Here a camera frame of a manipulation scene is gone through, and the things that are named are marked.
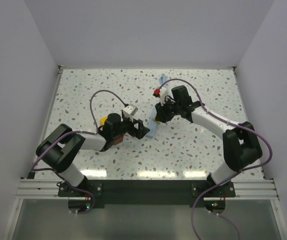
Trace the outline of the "light blue power strip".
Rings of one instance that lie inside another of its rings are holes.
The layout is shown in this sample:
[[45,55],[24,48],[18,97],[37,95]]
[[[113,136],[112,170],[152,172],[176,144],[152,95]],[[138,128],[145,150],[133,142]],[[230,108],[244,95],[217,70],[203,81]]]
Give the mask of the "light blue power strip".
[[155,122],[156,114],[157,114],[156,108],[153,107],[151,110],[150,117],[147,122],[147,127],[149,128],[149,132],[145,136],[148,138],[153,138],[156,135],[157,130],[158,130],[159,125]]

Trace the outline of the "red square plug adapter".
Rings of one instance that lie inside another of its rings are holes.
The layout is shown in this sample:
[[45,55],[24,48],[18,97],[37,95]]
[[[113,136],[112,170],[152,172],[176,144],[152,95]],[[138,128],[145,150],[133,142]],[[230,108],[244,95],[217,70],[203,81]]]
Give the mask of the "red square plug adapter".
[[112,144],[115,146],[115,145],[118,145],[120,143],[122,143],[124,140],[124,135],[118,135],[118,136],[114,136],[112,138]]

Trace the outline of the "yellow cube socket adapter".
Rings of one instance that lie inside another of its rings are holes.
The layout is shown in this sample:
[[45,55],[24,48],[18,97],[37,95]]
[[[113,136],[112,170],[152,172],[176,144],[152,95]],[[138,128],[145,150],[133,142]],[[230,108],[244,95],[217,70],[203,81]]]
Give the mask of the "yellow cube socket adapter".
[[103,117],[103,118],[101,118],[100,119],[100,125],[101,126],[103,126],[104,124],[105,124],[105,122],[106,122],[106,120],[108,119],[108,117],[106,116],[106,117]]

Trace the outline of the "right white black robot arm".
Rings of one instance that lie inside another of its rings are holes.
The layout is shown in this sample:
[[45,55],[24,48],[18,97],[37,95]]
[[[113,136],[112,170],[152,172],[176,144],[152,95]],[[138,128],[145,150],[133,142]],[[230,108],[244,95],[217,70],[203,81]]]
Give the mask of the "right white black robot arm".
[[207,193],[216,197],[224,191],[224,180],[262,157],[262,148],[257,135],[253,133],[253,125],[247,121],[229,122],[221,115],[211,115],[210,111],[204,110],[201,101],[192,100],[184,85],[172,88],[171,92],[172,95],[169,95],[165,87],[154,90],[153,95],[160,99],[155,105],[156,121],[167,123],[175,116],[180,116],[222,140],[224,162],[208,175],[206,184]]

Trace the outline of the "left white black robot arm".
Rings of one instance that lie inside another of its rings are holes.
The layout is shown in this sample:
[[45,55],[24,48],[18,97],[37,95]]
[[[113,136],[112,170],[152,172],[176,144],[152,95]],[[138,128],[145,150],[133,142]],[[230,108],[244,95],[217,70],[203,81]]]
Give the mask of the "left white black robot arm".
[[87,191],[87,178],[73,163],[80,150],[105,152],[123,141],[124,135],[142,139],[150,129],[140,119],[111,113],[107,116],[98,133],[73,131],[66,124],[60,124],[41,144],[35,153],[60,177],[66,180],[69,190],[75,196]]

